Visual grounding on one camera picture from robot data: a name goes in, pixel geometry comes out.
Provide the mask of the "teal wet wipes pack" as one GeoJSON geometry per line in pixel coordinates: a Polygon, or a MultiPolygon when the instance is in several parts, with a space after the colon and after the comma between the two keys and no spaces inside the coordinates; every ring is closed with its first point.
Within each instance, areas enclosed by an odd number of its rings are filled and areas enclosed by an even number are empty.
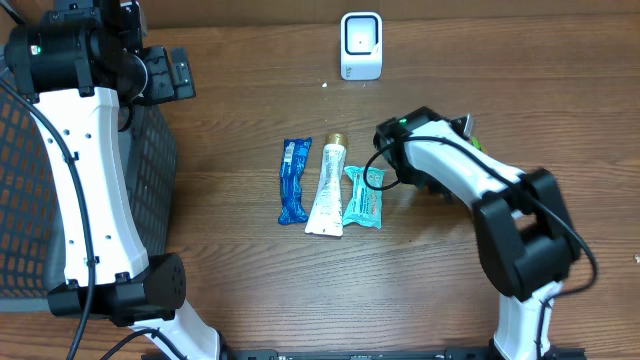
{"type": "Polygon", "coordinates": [[[371,189],[366,183],[364,167],[347,166],[344,171],[352,181],[352,196],[344,214],[342,224],[356,223],[368,228],[382,228],[382,192],[371,189]]]}

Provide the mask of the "white tube gold cap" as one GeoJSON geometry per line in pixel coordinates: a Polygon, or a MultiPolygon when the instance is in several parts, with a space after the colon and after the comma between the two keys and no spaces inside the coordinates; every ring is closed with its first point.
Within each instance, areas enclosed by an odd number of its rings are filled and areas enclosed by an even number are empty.
{"type": "Polygon", "coordinates": [[[343,210],[341,178],[346,160],[348,139],[339,133],[329,134],[323,147],[318,188],[305,227],[306,234],[341,237],[343,210]]]}

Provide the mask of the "blue snack wrapper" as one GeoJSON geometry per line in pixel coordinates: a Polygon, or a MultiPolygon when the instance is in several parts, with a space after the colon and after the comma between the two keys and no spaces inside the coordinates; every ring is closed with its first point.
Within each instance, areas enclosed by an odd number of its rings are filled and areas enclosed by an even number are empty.
{"type": "Polygon", "coordinates": [[[278,223],[280,225],[304,223],[308,220],[308,214],[302,205],[301,177],[304,174],[311,146],[311,137],[284,140],[279,173],[281,214],[278,223]]]}

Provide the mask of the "green gummy candy bag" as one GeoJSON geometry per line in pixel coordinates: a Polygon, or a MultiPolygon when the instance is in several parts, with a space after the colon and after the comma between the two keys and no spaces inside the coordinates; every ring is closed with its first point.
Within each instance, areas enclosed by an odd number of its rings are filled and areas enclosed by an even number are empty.
{"type": "Polygon", "coordinates": [[[478,149],[482,153],[487,153],[486,148],[479,142],[477,137],[473,136],[471,138],[471,144],[474,148],[478,149]]]}

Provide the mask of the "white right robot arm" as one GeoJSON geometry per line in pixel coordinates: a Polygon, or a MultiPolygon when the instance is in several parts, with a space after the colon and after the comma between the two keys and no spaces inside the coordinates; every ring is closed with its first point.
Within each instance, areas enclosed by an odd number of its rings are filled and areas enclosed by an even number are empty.
{"type": "Polygon", "coordinates": [[[377,125],[376,153],[400,183],[453,195],[470,210],[481,267],[499,292],[498,327],[485,347],[450,347],[446,359],[583,359],[551,344],[555,299],[582,251],[556,179],[525,172],[472,143],[471,116],[427,107],[377,125]]]}

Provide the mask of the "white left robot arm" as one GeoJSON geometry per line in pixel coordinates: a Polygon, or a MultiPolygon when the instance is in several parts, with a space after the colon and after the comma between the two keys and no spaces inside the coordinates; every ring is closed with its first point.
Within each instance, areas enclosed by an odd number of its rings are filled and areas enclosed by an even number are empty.
{"type": "Polygon", "coordinates": [[[147,47],[136,1],[58,1],[15,27],[3,50],[5,90],[45,143],[65,249],[64,281],[47,297],[56,316],[106,319],[148,337],[168,359],[225,359],[221,335],[186,298],[175,253],[151,255],[134,223],[119,140],[122,107],[192,98],[182,48],[147,47]]]}

